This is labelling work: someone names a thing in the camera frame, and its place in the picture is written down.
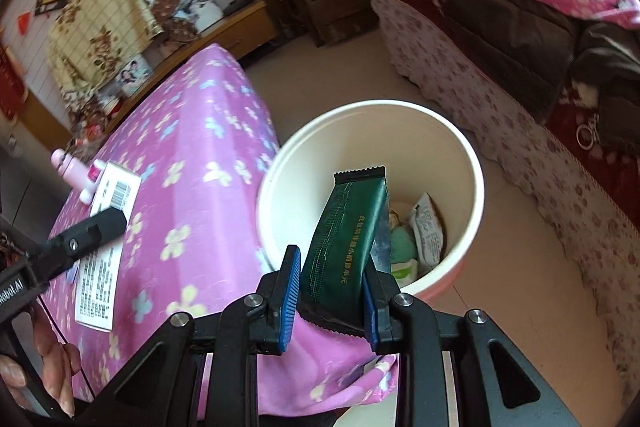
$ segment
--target white wrapper in trash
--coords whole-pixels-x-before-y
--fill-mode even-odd
[[[445,246],[445,235],[433,201],[426,192],[414,204],[408,221],[414,230],[420,271],[428,272],[440,262]]]

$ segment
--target wooden cabinet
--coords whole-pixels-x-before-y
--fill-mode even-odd
[[[263,1],[254,1],[240,11],[225,17],[205,30],[193,42],[185,44],[170,55],[154,71],[154,74],[124,103],[122,109],[107,126],[107,134],[111,134],[124,121],[146,96],[169,76],[191,55],[210,44],[220,44],[235,58],[242,58],[254,49],[276,38],[276,30]]]

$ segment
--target human hand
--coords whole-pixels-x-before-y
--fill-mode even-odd
[[[80,371],[80,352],[73,344],[58,342],[49,318],[39,303],[33,304],[33,342],[42,357],[42,384],[69,416],[74,415],[71,377]],[[0,376],[14,400],[25,409],[31,406],[20,389],[26,386],[26,375],[15,360],[0,355]]]

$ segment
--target trash can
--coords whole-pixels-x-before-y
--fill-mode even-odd
[[[408,102],[367,100],[339,107],[295,133],[262,181],[257,227],[279,267],[287,245],[303,260],[334,187],[334,172],[383,165],[390,206],[402,219],[428,192],[444,221],[445,256],[403,291],[429,301],[462,270],[484,206],[484,181],[470,143],[439,114]]]

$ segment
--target screw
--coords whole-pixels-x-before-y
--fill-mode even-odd
[[[249,308],[257,308],[263,301],[262,295],[258,295],[257,293],[252,293],[244,298],[244,304],[249,306]]]
[[[399,293],[394,296],[394,301],[398,306],[411,306],[414,303],[414,298],[408,293]]]
[[[471,322],[475,322],[476,324],[484,324],[489,320],[489,315],[482,310],[469,310],[466,312],[466,316],[469,317]]]
[[[174,313],[173,315],[171,315],[169,322],[173,327],[181,328],[189,322],[189,315],[187,315],[185,312]]]

